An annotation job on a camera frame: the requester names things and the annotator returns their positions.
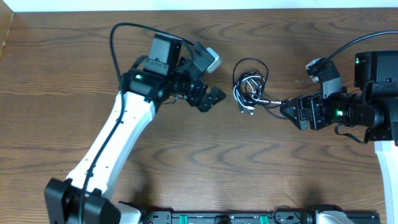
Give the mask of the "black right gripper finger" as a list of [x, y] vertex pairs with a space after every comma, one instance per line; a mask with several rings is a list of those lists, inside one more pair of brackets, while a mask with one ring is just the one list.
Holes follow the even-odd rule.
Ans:
[[290, 120], [303, 120], [302, 108], [302, 99], [293, 98], [285, 100], [279, 107], [279, 111]]
[[308, 121], [306, 119], [300, 119], [299, 117], [289, 117], [289, 120], [299, 129], [308, 129]]

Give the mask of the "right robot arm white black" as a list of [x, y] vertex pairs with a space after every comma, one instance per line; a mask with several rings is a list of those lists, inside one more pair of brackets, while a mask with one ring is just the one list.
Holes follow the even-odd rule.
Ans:
[[320, 90], [284, 100], [280, 112], [299, 130], [335, 125], [366, 128], [361, 144], [374, 143], [386, 203], [386, 221], [397, 223], [397, 51], [370, 51], [355, 55], [354, 87], [348, 93], [330, 57], [306, 66]]

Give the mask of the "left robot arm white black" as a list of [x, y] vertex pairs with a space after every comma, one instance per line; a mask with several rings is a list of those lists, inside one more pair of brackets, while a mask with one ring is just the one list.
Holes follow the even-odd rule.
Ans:
[[156, 33], [148, 55], [121, 77], [113, 110], [93, 145], [65, 180], [51, 179], [44, 197], [51, 223], [139, 223], [142, 213], [111, 201], [120, 172], [159, 107], [183, 98], [201, 112], [225, 99], [202, 82], [220, 56], [201, 43]]

